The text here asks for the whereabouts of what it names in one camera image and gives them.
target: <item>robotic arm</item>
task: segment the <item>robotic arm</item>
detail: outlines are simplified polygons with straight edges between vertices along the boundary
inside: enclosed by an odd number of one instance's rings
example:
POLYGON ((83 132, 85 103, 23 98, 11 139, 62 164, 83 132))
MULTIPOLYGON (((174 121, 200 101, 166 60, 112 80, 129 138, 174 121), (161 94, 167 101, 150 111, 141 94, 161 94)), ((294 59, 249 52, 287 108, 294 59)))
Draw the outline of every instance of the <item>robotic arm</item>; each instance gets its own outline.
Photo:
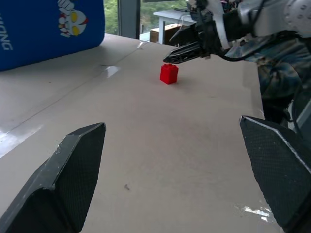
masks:
POLYGON ((173 50, 164 62, 179 64, 211 54, 225 57, 233 41, 248 34, 253 37, 276 35, 274 43, 299 37, 310 48, 310 0, 244 0, 238 9, 224 14, 219 0, 189 0, 197 9, 198 22, 176 33, 171 42, 187 44, 173 50), (202 12, 212 12, 213 20, 203 22, 202 12))

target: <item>camouflage fabric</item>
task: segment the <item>camouflage fabric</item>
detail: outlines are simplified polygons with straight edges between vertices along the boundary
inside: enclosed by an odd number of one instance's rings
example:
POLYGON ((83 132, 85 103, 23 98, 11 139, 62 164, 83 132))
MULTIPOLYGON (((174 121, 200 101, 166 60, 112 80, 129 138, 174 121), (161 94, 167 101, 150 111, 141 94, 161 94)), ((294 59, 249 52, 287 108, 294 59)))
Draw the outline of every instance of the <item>camouflage fabric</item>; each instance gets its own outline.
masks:
MULTIPOLYGON (((269 40, 270 37, 252 39, 243 46, 233 47, 226 55, 242 57, 269 40)), ((267 47, 246 60, 258 65, 262 98, 276 99, 295 93, 301 78, 309 71, 311 54, 303 43, 293 39, 267 47)))

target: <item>table surface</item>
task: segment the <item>table surface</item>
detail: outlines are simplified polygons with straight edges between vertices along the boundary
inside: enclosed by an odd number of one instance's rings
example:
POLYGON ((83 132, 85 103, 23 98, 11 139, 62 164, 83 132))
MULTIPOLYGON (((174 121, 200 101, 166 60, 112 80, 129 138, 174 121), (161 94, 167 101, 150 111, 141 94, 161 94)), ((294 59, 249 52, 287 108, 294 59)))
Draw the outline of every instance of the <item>table surface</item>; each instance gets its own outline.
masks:
POLYGON ((176 11, 176 10, 167 10, 167 11, 154 12, 154 15, 155 16, 159 16, 159 17, 165 17, 165 18, 178 19, 178 20, 183 19, 186 22, 196 23, 196 21, 193 21, 191 19, 191 16, 189 15, 189 12, 181 12, 181 11, 176 11))
POLYGON ((241 115, 262 117, 256 65, 196 59, 166 85, 172 47, 139 43, 106 35, 97 48, 0 74, 0 214, 66 134, 105 122, 83 232, 279 233, 239 128, 241 115))

